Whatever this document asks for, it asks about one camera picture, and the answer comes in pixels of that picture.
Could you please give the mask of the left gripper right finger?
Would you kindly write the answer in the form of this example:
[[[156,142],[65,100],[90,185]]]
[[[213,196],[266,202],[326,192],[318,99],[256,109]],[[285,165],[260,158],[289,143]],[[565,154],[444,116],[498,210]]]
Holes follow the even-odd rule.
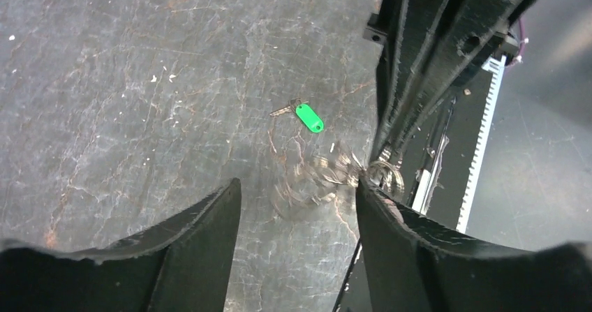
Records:
[[[374,311],[590,311],[591,245],[525,251],[423,216],[367,178],[357,222]]]

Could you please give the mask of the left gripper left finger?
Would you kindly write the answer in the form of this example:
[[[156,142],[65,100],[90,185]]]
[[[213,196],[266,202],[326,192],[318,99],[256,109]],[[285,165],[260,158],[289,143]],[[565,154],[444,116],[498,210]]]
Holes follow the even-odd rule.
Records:
[[[242,203],[228,180],[194,205],[105,248],[1,240],[2,311],[222,311]]]

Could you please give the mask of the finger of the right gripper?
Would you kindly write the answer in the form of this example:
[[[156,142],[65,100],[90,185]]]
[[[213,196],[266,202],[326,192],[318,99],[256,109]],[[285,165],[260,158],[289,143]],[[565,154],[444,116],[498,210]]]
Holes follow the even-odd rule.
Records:
[[[535,0],[457,1],[456,6],[447,7],[446,18],[451,22],[436,38],[434,52],[422,71],[421,88],[437,98],[437,103],[471,70],[481,67],[497,48],[495,33],[508,28]]]
[[[371,160],[384,149],[397,160],[437,103],[421,88],[422,71],[436,38],[451,22],[447,7],[457,4],[457,0],[382,0],[376,19],[376,28],[383,33],[376,67],[378,127]]]

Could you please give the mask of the metal key organizer plate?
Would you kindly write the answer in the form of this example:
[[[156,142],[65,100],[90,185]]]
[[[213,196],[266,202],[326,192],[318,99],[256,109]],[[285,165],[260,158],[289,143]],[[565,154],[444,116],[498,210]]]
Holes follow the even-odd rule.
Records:
[[[332,144],[327,156],[310,158],[286,168],[277,179],[270,200],[276,213],[289,221],[300,221],[304,213],[329,202],[355,206],[355,190],[362,177],[391,196],[404,193],[401,164],[391,163],[391,151],[385,147],[377,160],[363,163],[342,142]]]

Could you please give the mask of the key with green tag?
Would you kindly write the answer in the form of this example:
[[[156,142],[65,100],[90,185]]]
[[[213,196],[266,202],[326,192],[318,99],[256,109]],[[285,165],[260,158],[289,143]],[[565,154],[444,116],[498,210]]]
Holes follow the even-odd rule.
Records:
[[[270,117],[277,117],[286,113],[293,113],[312,133],[320,133],[324,130],[324,121],[308,101],[301,98],[294,98],[288,101],[287,106],[269,113]]]

